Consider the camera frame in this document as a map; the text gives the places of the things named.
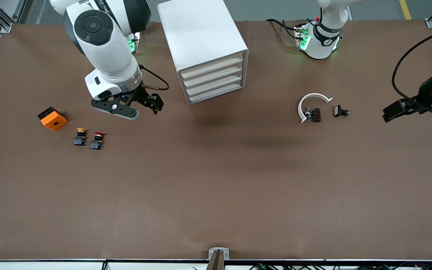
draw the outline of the black clip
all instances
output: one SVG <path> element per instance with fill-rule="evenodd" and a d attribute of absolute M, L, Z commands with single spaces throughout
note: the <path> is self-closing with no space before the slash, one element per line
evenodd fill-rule
<path fill-rule="evenodd" d="M 345 116 L 347 117 L 350 114 L 350 111 L 346 109 L 341 109 L 341 105 L 335 106 L 334 108 L 334 117 Z"/>
<path fill-rule="evenodd" d="M 321 111 L 319 108 L 311 109 L 311 107 L 307 107 L 304 112 L 308 119 L 311 119 L 311 122 L 319 123 L 321 122 Z"/>

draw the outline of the black cable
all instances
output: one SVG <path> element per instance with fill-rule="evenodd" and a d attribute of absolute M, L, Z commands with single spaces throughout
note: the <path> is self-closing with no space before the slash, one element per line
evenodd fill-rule
<path fill-rule="evenodd" d="M 398 61 L 398 63 L 396 64 L 396 67 L 394 67 L 394 71 L 393 71 L 393 76 L 391 77 L 391 84 L 393 85 L 394 90 L 401 96 L 404 97 L 406 99 L 407 102 L 415 104 L 416 106 L 420 107 L 421 109 L 427 110 L 429 112 L 432 113 L 432 109 L 422 105 L 421 103 L 419 103 L 418 101 L 412 100 L 410 97 L 408 97 L 406 94 L 403 94 L 403 92 L 401 92 L 398 87 L 396 86 L 395 83 L 395 78 L 396 78 L 396 73 L 398 72 L 399 66 L 401 65 L 401 63 L 403 62 L 404 58 L 406 58 L 406 56 L 408 56 L 415 48 L 418 48 L 419 45 L 425 43 L 426 41 L 429 41 L 430 39 L 432 39 L 432 35 L 423 39 L 422 41 L 419 41 L 417 44 L 415 44 L 413 47 L 411 47 L 406 53 L 403 54 L 403 56 L 401 57 L 401 59 Z"/>
<path fill-rule="evenodd" d="M 143 65 L 139 65 L 139 68 L 140 68 L 140 69 L 144 69 L 144 70 L 146 70 L 147 72 L 151 73 L 151 75 L 153 75 L 154 77 L 156 77 L 156 78 L 158 78 L 159 80 L 161 80 L 161 82 L 164 82 L 164 84 L 166 84 L 166 87 L 165 87 L 165 88 L 152 87 L 152 86 L 144 85 L 144 84 L 141 85 L 142 87 L 144 87 L 144 88 L 146 88 L 146 89 L 159 90 L 159 91 L 165 91 L 165 90 L 168 90 L 168 89 L 170 88 L 170 84 L 168 84 L 168 82 L 166 82 L 163 78 L 159 77 L 156 73 L 154 73 L 154 72 L 152 72 L 151 70 L 145 68 Z"/>
<path fill-rule="evenodd" d="M 323 9 L 321 7 L 319 7 L 319 21 L 317 21 L 315 24 L 313 24 L 309 18 L 306 18 L 306 22 L 311 24 L 312 26 L 317 26 L 322 18 L 323 18 Z"/>
<path fill-rule="evenodd" d="M 286 26 L 286 25 L 282 24 L 281 22 L 279 22 L 279 21 L 277 21 L 275 19 L 267 19 L 265 22 L 274 22 L 274 23 L 279 24 L 279 26 L 284 27 L 285 29 L 294 30 L 294 28 Z"/>
<path fill-rule="evenodd" d="M 297 40 L 299 40 L 299 41 L 302 41 L 302 40 L 303 40 L 302 37 L 299 37 L 299 36 L 293 36 L 293 35 L 288 31 L 288 28 L 286 27 L 286 24 L 284 24 L 284 20 L 283 20 L 283 25 L 284 25 L 284 29 L 286 30 L 286 33 L 288 33 L 289 36 L 291 36 L 292 38 L 297 39 Z"/>
<path fill-rule="evenodd" d="M 395 270 L 397 268 L 400 268 L 401 266 L 405 265 L 405 264 L 410 264 L 411 267 L 420 267 L 423 270 L 428 270 L 430 267 L 432 267 L 432 265 L 427 265 L 424 263 L 418 263 L 418 262 L 414 262 L 414 261 L 407 261 L 404 263 L 401 263 L 400 265 L 393 267 L 392 269 Z"/>
<path fill-rule="evenodd" d="M 101 270 L 106 270 L 108 267 L 108 260 L 103 261 L 103 266 L 101 267 Z"/>
<path fill-rule="evenodd" d="M 291 27 L 287 26 L 287 25 L 284 23 L 284 20 L 283 20 L 283 23 L 281 23 L 281 22 L 279 22 L 279 21 L 277 21 L 277 20 L 275 20 L 275 19 L 267 19 L 266 22 L 275 22 L 275 23 L 279 24 L 279 26 L 283 27 L 283 28 L 286 30 L 286 33 L 288 33 L 288 35 L 291 36 L 292 38 L 294 38 L 294 39 L 298 39 L 299 41 L 302 41 L 302 40 L 303 40 L 301 37 L 293 36 L 293 35 L 288 31 L 288 30 L 293 30 L 293 31 L 294 31 L 294 28 L 295 28 L 295 27 L 301 26 L 302 24 L 298 24 L 298 25 L 294 26 L 293 28 L 291 28 Z"/>
<path fill-rule="evenodd" d="M 301 263 L 304 263 L 304 264 L 309 265 L 309 266 L 313 266 L 315 270 L 326 270 L 321 265 L 317 265 L 317 264 L 314 264 L 314 263 L 311 263 L 311 262 L 301 262 Z"/>

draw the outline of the black bracket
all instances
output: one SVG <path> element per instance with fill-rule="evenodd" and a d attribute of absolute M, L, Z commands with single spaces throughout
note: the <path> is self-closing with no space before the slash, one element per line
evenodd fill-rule
<path fill-rule="evenodd" d="M 311 122 L 321 122 L 321 111 L 319 108 L 311 109 L 309 106 L 306 108 L 304 114 L 306 115 L 306 118 L 311 119 Z"/>
<path fill-rule="evenodd" d="M 427 109 L 421 108 L 414 103 L 414 101 L 416 101 L 416 98 L 417 96 L 412 97 L 411 99 L 400 99 L 395 101 L 393 104 L 387 106 L 382 110 L 384 112 L 382 118 L 387 123 L 394 118 L 398 118 L 403 115 L 410 115 L 418 112 L 420 114 L 423 114 L 427 112 Z"/>
<path fill-rule="evenodd" d="M 142 106 L 148 107 L 154 114 L 158 114 L 163 109 L 164 102 L 159 94 L 148 94 L 143 87 L 143 82 L 133 91 L 115 94 L 101 100 L 91 100 L 91 105 L 100 111 L 110 114 L 118 114 L 125 118 L 134 118 L 137 110 L 131 107 L 131 103 L 136 101 Z"/>
<path fill-rule="evenodd" d="M 348 111 L 346 109 L 341 109 L 341 105 L 335 106 L 335 108 L 334 108 L 334 113 L 333 113 L 334 117 L 338 117 L 341 115 L 347 117 L 349 114 L 350 114 L 350 111 Z"/>

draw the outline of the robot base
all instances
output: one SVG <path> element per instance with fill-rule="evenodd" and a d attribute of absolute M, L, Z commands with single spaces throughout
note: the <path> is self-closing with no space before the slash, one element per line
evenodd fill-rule
<path fill-rule="evenodd" d="M 314 59 L 324 59 L 327 58 L 331 53 L 336 50 L 336 45 L 338 44 L 339 37 L 336 41 L 332 41 L 329 46 L 323 46 L 321 42 L 316 39 L 311 33 L 313 33 L 314 27 L 312 24 L 304 24 L 299 31 L 294 31 L 296 37 L 302 38 L 303 40 L 296 40 L 296 46 L 299 51 L 304 51 L 309 57 Z"/>

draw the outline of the cable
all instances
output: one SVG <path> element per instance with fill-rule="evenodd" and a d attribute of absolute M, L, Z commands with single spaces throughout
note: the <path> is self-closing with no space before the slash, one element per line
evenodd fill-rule
<path fill-rule="evenodd" d="M 281 27 L 284 27 L 284 28 L 289 29 L 289 30 L 294 30 L 294 28 L 286 26 L 285 24 L 282 24 L 281 22 L 279 22 L 275 19 L 267 19 L 265 22 L 275 22 L 275 23 L 279 24 L 279 26 L 281 26 Z"/>
<path fill-rule="evenodd" d="M 322 18 L 323 18 L 323 8 L 319 7 L 319 21 L 317 21 L 315 24 L 313 24 L 309 18 L 306 18 L 306 22 L 311 24 L 312 26 L 317 26 Z"/>
<path fill-rule="evenodd" d="M 288 30 L 293 30 L 293 31 L 294 31 L 294 28 L 295 28 L 295 27 L 301 26 L 302 24 L 298 24 L 298 25 L 294 26 L 293 28 L 291 28 L 291 27 L 289 27 L 289 26 L 286 26 L 286 24 L 284 23 L 284 20 L 283 20 L 283 23 L 281 23 L 281 22 L 279 22 L 279 21 L 277 21 L 277 20 L 275 20 L 275 19 L 267 19 L 266 22 L 275 22 L 275 23 L 279 24 L 279 26 L 283 27 L 283 28 L 286 30 L 286 33 L 288 33 L 288 35 L 291 36 L 292 38 L 294 38 L 294 39 L 298 39 L 299 41 L 302 41 L 302 40 L 303 40 L 302 37 L 293 36 L 293 35 L 288 31 Z"/>
<path fill-rule="evenodd" d="M 103 266 L 101 266 L 101 270 L 106 270 L 108 268 L 108 260 L 103 261 Z"/>
<path fill-rule="evenodd" d="M 161 80 L 161 82 L 164 82 L 164 84 L 166 84 L 166 87 L 165 87 L 165 88 L 152 87 L 152 86 L 149 86 L 149 85 L 141 84 L 142 87 L 144 87 L 144 88 L 146 88 L 146 89 L 159 90 L 159 91 L 165 91 L 165 90 L 168 90 L 168 89 L 170 88 L 170 84 L 168 84 L 168 82 L 166 82 L 163 78 L 161 78 L 161 77 L 159 77 L 158 75 L 156 75 L 156 73 L 154 73 L 154 72 L 152 72 L 151 70 L 145 68 L 143 65 L 139 65 L 139 68 L 140 68 L 140 69 L 144 69 L 144 70 L 146 70 L 147 72 L 151 73 L 151 75 L 153 75 L 154 77 L 156 77 L 156 78 L 158 78 L 159 80 Z"/>
<path fill-rule="evenodd" d="M 289 36 L 291 36 L 292 38 L 297 39 L 297 40 L 299 40 L 299 41 L 302 41 L 302 40 L 303 40 L 302 37 L 299 37 L 299 36 L 293 36 L 293 35 L 288 31 L 288 28 L 286 27 L 286 24 L 284 24 L 284 20 L 283 20 L 283 26 L 284 26 L 284 29 L 286 30 L 286 33 L 288 33 Z"/>
<path fill-rule="evenodd" d="M 406 56 L 408 56 L 412 51 L 414 51 L 415 48 L 418 48 L 419 45 L 425 43 L 426 41 L 429 41 L 430 39 L 432 39 L 432 35 L 423 39 L 422 41 L 419 41 L 417 44 L 415 44 L 413 47 L 411 47 L 406 53 L 403 54 L 401 59 L 396 64 L 396 67 L 394 67 L 393 76 L 391 77 L 391 84 L 393 85 L 393 89 L 396 91 L 396 93 L 398 93 L 401 97 L 404 97 L 407 102 L 415 104 L 416 106 L 420 107 L 421 109 L 427 110 L 427 111 L 432 113 L 431 108 L 428 108 L 428 107 L 422 105 L 421 103 L 419 103 L 418 101 L 412 100 L 406 94 L 403 94 L 403 92 L 401 92 L 398 89 L 398 87 L 396 86 L 396 83 L 395 83 L 396 73 L 398 72 L 399 66 L 403 62 L 404 58 L 406 58 Z"/>

